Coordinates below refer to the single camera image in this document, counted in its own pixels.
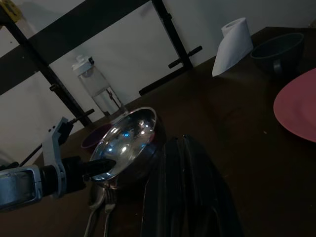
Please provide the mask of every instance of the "dark bowl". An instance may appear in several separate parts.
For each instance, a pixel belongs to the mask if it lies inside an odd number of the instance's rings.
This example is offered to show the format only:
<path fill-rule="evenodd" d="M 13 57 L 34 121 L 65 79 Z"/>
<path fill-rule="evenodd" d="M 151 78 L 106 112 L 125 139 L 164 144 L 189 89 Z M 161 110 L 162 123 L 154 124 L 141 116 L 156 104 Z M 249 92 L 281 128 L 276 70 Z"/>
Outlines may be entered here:
<path fill-rule="evenodd" d="M 111 127 L 111 124 L 105 124 L 92 131 L 81 143 L 81 148 L 92 155 L 99 142 L 102 140 L 104 135 L 110 130 Z"/>
<path fill-rule="evenodd" d="M 284 76 L 295 73 L 303 51 L 304 35 L 291 33 L 266 41 L 251 52 L 251 57 L 263 71 Z"/>

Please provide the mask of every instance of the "metal fork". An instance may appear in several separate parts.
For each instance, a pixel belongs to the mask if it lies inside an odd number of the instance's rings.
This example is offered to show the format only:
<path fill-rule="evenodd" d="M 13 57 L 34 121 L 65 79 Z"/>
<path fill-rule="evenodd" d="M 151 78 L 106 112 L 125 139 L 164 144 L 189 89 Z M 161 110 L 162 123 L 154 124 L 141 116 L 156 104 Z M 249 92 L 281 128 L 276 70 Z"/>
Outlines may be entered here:
<path fill-rule="evenodd" d="M 110 213 L 115 208 L 115 205 L 117 203 L 117 194 L 115 190 L 113 189 L 106 189 L 105 190 L 105 227 L 104 227 L 104 234 L 103 237 L 108 237 L 108 229 L 109 229 L 109 218 Z"/>

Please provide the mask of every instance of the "stainless steel bowl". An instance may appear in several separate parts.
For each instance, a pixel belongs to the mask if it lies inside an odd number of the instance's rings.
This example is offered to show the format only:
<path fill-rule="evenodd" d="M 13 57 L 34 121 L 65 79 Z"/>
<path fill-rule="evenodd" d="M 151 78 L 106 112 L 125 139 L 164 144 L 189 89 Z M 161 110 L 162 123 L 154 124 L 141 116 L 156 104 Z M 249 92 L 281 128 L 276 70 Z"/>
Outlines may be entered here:
<path fill-rule="evenodd" d="M 108 158 L 116 165 L 92 180 L 119 189 L 145 177 L 165 141 L 163 125 L 154 109 L 132 111 L 106 133 L 94 150 L 91 160 Z"/>

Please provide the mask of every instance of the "paper towel roll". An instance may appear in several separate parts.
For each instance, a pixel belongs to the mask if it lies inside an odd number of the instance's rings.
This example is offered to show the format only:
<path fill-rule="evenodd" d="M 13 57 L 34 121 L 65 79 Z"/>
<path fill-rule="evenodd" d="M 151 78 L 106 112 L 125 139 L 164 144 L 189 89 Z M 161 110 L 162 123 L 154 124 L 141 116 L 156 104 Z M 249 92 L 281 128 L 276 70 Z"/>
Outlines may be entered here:
<path fill-rule="evenodd" d="M 253 49 L 246 18 L 228 23 L 222 28 L 222 33 L 224 39 L 218 47 L 213 77 L 231 68 Z"/>

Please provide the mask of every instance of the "red plate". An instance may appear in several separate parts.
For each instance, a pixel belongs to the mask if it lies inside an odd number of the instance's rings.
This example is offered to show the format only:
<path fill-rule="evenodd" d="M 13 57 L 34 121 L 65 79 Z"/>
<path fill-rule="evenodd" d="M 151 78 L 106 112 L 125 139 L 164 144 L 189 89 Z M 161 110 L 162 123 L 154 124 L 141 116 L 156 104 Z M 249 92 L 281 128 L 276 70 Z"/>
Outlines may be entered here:
<path fill-rule="evenodd" d="M 287 130 L 316 142 L 316 69 L 299 76 L 280 91 L 274 113 Z"/>

